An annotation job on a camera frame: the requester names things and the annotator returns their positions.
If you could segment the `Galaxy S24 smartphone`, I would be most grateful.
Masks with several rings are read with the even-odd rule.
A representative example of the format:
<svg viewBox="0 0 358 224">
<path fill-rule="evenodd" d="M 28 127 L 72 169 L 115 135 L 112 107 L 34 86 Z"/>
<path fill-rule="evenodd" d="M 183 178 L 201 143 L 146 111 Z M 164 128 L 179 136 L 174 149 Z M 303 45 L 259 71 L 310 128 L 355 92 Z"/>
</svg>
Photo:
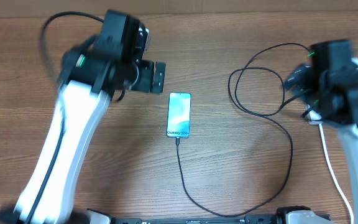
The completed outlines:
<svg viewBox="0 0 358 224">
<path fill-rule="evenodd" d="M 170 93 L 168 101 L 167 136 L 188 138 L 190 136 L 190 93 Z"/>
</svg>

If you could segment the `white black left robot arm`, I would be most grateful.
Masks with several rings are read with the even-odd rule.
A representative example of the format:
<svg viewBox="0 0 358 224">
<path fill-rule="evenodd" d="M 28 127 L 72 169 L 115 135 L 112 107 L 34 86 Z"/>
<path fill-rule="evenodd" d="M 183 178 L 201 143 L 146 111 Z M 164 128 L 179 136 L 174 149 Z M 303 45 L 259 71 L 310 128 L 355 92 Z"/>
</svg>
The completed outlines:
<svg viewBox="0 0 358 224">
<path fill-rule="evenodd" d="M 144 60 L 150 32 L 129 14 L 109 10 L 101 32 L 62 57 L 55 110 L 34 172 L 0 223 L 112 223 L 107 214 L 74 211 L 74 195 L 93 134 L 114 101 L 127 90 L 160 94 L 163 62 Z"/>
</svg>

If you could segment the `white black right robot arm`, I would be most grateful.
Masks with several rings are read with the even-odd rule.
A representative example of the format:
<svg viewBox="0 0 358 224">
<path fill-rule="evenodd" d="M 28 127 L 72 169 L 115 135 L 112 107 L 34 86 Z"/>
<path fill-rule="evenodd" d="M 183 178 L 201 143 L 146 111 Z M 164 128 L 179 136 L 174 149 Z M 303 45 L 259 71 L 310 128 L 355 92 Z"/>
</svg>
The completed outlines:
<svg viewBox="0 0 358 224">
<path fill-rule="evenodd" d="M 311 63 L 300 64 L 284 82 L 295 98 L 337 130 L 346 155 L 354 223 L 358 223 L 358 58 L 350 40 L 330 40 L 310 46 Z"/>
</svg>

